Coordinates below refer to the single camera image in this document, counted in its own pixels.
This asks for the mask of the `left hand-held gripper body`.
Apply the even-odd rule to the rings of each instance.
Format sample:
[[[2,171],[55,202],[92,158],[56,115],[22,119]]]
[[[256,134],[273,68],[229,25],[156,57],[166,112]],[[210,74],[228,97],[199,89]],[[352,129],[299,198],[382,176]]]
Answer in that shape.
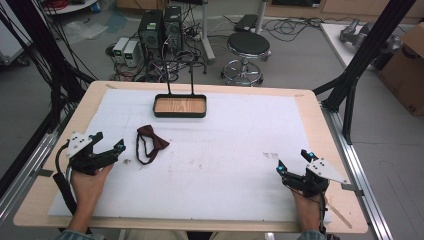
[[[87,175],[111,164],[101,164],[101,153],[94,153],[93,147],[89,146],[89,135],[74,132],[71,136],[66,157],[69,159],[69,167]]]

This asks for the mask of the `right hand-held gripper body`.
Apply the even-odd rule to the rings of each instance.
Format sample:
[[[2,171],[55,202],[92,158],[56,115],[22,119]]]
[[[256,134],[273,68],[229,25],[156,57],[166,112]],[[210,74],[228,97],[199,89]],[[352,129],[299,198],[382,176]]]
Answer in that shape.
[[[324,158],[318,158],[311,163],[306,160],[289,160],[285,166],[288,173],[282,177],[282,183],[301,191],[305,197],[325,192],[330,180],[347,183],[347,179]]]

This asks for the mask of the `dark red bow tie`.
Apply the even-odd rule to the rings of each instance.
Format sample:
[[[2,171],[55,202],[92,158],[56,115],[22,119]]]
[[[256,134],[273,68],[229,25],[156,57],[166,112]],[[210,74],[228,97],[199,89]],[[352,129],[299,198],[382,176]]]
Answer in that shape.
[[[152,142],[152,150],[148,151],[146,139],[150,138]],[[140,158],[140,143],[143,143],[145,157],[147,161],[142,161]],[[169,142],[159,137],[151,125],[145,125],[137,129],[136,137],[136,157],[142,165],[151,164],[158,153],[169,146]]]

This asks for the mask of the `black tray stand wooden base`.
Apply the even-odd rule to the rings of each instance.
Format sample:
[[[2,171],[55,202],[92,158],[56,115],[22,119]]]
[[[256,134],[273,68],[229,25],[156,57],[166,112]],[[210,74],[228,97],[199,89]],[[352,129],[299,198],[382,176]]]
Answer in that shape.
[[[203,74],[207,73],[207,66],[199,61],[183,61],[183,60],[154,60],[152,63],[161,63],[163,67],[167,67],[169,63],[174,63],[176,69],[180,64],[189,67],[190,73],[190,93],[189,94],[173,94],[166,76],[167,93],[157,94],[153,103],[153,113],[157,118],[204,118],[207,113],[207,97],[204,94],[196,94],[194,92],[194,75],[193,68],[195,65],[203,67]]]

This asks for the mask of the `person's right hand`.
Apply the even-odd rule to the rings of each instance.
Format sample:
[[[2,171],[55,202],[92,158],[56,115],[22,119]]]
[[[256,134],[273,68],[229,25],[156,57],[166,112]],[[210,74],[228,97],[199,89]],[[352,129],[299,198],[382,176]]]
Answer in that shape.
[[[292,191],[300,226],[303,230],[317,230],[320,226],[321,197],[306,198],[299,191]]]

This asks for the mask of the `person's left hand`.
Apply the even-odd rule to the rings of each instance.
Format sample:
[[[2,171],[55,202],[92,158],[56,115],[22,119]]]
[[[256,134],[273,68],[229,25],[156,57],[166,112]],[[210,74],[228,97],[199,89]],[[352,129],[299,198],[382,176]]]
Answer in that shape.
[[[77,208],[93,210],[102,194],[108,174],[113,164],[98,170],[94,175],[73,171],[71,184],[77,199]]]

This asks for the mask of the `thin wooden stick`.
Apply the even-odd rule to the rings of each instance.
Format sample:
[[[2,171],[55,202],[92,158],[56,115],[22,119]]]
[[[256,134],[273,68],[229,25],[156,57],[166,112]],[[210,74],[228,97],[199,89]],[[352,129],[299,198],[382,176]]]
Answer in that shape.
[[[349,229],[352,229],[352,224],[342,215],[342,213],[332,205],[331,201],[327,201],[327,207],[346,225]]]

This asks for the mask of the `white foam mat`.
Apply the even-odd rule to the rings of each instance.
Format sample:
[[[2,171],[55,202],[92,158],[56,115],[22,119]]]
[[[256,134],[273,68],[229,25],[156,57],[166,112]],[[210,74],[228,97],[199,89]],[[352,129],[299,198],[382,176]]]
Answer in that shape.
[[[309,146],[297,100],[210,93],[204,118],[157,118],[156,94],[109,89],[87,131],[103,133],[100,153],[123,139],[126,150],[107,177],[97,217],[288,222],[296,218],[278,161],[304,160]],[[136,157],[139,127],[169,142],[149,165]]]

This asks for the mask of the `white floor board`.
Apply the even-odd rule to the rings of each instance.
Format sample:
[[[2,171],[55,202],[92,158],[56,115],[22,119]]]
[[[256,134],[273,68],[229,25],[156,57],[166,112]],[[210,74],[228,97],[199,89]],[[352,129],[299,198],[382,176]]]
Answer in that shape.
[[[339,60],[346,67],[365,41],[373,25],[373,22],[361,24],[358,20],[353,20],[350,24],[322,23],[320,27]]]

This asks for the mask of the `black computer tower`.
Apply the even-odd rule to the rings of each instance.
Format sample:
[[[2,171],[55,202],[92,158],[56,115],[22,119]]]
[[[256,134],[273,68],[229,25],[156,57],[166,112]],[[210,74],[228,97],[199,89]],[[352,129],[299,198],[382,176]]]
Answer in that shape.
[[[163,11],[146,10],[139,24],[138,35],[144,60],[148,62],[154,57],[160,57],[164,39]]]
[[[182,9],[180,6],[167,6],[164,10],[165,45],[176,54],[182,50]]]

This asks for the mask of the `black round stool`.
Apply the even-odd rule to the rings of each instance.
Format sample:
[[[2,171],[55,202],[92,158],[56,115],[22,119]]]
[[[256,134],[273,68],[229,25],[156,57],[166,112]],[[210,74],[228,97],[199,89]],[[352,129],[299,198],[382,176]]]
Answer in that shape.
[[[221,70],[227,85],[253,86],[263,82],[263,74],[252,59],[268,59],[270,43],[266,38],[252,32],[236,32],[229,36],[227,49],[237,56]]]

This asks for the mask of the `brown cardboard box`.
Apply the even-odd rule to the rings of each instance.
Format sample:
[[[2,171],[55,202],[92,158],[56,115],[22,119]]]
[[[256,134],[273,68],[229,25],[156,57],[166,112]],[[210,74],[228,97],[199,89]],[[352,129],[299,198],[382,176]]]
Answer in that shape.
[[[413,116],[424,116],[424,22],[401,36],[402,47],[379,72],[380,80]]]

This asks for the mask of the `black flat device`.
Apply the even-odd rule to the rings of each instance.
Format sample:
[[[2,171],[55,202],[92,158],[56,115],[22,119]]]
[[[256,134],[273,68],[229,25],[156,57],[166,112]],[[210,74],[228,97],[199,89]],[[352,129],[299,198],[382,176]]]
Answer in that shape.
[[[256,26],[257,16],[255,14],[244,15],[234,26],[236,32],[247,32]]]

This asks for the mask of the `grey desk leg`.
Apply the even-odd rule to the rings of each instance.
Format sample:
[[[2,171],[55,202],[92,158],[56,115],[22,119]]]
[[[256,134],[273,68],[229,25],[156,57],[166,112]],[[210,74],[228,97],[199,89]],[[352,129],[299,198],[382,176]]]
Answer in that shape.
[[[202,46],[206,55],[208,64],[215,62],[215,54],[208,39],[208,0],[202,2],[202,31],[200,34]]]

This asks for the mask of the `black metal frame post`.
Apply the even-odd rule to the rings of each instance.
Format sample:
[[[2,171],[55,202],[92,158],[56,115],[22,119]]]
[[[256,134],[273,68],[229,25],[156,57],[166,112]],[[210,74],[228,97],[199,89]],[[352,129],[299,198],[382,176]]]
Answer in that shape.
[[[345,70],[334,80],[313,90],[315,95],[331,90],[330,95],[322,101],[322,106],[330,112],[337,113],[340,104],[346,101],[342,123],[342,136],[349,145],[352,144],[351,125],[357,83],[368,65],[377,56],[383,43],[393,33],[416,1],[389,0],[369,35],[365,38],[363,44],[359,47]]]

